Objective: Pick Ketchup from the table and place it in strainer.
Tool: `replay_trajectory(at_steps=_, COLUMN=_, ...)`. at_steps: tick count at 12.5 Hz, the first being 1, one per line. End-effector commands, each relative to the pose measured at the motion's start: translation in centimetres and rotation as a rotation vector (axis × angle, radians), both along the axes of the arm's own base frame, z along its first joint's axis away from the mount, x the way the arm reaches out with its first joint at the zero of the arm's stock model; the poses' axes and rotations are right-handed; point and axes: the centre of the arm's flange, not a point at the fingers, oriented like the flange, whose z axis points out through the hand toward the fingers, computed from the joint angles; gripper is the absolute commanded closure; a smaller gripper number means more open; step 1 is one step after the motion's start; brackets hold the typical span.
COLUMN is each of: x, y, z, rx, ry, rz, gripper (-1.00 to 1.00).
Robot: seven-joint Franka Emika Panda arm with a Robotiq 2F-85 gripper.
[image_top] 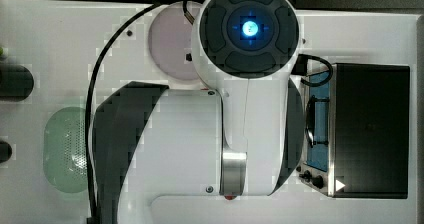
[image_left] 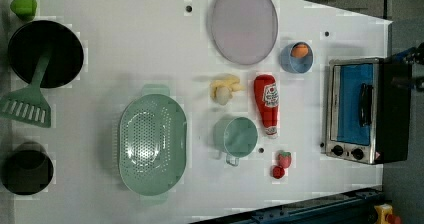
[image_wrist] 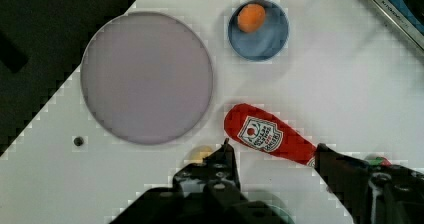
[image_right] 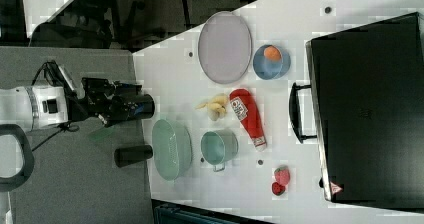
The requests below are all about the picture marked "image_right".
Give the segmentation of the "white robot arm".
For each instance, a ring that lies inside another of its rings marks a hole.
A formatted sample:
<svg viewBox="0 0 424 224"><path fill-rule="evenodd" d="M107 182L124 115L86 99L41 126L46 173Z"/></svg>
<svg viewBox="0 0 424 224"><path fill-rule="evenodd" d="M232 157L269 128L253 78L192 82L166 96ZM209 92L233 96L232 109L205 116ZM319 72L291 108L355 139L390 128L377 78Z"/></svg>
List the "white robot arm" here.
<svg viewBox="0 0 424 224"><path fill-rule="evenodd" d="M48 129L91 117L104 127L151 118L153 98L138 84L101 78L82 80L84 96L64 85L22 86L1 91L1 123L15 124L23 131Z"/></svg>

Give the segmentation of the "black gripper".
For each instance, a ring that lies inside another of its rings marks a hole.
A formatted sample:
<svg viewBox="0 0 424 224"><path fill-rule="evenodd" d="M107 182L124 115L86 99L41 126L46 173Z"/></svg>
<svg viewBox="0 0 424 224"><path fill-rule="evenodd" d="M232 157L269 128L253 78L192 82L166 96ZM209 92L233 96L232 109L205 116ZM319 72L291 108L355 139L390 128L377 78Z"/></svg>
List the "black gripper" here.
<svg viewBox="0 0 424 224"><path fill-rule="evenodd" d="M81 81L84 97L71 94L68 120L84 121L97 117L108 128L125 121L151 118L155 113L154 99L142 93L141 84L84 77Z"/></svg>

